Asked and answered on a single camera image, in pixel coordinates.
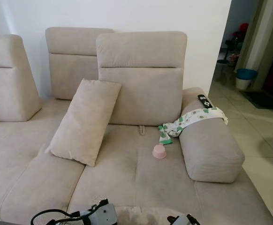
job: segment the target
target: white bucket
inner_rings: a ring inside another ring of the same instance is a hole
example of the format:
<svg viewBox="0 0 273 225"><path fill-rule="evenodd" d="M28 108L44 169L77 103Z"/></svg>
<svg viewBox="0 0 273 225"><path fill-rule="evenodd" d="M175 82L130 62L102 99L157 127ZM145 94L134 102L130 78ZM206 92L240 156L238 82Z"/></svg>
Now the white bucket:
<svg viewBox="0 0 273 225"><path fill-rule="evenodd" d="M236 78L235 87L240 90L245 90L248 88L251 81L252 80L242 80L242 79Z"/></svg>

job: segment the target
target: tiled floor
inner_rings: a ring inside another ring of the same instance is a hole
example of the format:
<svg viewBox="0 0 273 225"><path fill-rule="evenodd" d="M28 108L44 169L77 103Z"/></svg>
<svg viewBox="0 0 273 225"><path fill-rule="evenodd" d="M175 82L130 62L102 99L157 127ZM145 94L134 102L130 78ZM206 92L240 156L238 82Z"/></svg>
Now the tiled floor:
<svg viewBox="0 0 273 225"><path fill-rule="evenodd" d="M214 75L209 98L228 117L245 154L243 167L273 214L273 110L255 108L234 88L233 72L222 74Z"/></svg>

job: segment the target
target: blue bucket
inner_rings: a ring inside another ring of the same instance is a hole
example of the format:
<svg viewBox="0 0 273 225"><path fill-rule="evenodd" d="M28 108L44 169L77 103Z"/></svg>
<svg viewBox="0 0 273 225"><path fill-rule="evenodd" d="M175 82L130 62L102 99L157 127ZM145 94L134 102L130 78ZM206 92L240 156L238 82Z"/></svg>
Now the blue bucket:
<svg viewBox="0 0 273 225"><path fill-rule="evenodd" d="M236 71L236 77L241 80L252 80L257 74L258 72L253 69L238 69Z"/></svg>

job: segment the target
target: white patterned cloth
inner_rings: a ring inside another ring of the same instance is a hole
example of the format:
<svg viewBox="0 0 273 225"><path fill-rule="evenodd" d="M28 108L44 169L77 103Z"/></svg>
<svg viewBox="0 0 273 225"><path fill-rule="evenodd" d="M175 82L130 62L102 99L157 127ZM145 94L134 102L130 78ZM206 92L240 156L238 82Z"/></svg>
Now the white patterned cloth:
<svg viewBox="0 0 273 225"><path fill-rule="evenodd" d="M174 123L164 123L162 126L159 126L159 142L163 144L170 144L172 143L170 136L178 137L183 129L188 125L212 118L222 118L225 124L228 124L228 118L225 116L224 112L217 107L209 109L196 109L184 114Z"/></svg>

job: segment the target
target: door mat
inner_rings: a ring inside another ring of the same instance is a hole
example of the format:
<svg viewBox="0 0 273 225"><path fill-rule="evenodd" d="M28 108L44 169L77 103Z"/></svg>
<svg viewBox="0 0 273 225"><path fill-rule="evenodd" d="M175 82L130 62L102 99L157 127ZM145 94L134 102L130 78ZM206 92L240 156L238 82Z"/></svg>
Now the door mat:
<svg viewBox="0 0 273 225"><path fill-rule="evenodd" d="M273 109L273 97L265 91L240 91L258 109Z"/></svg>

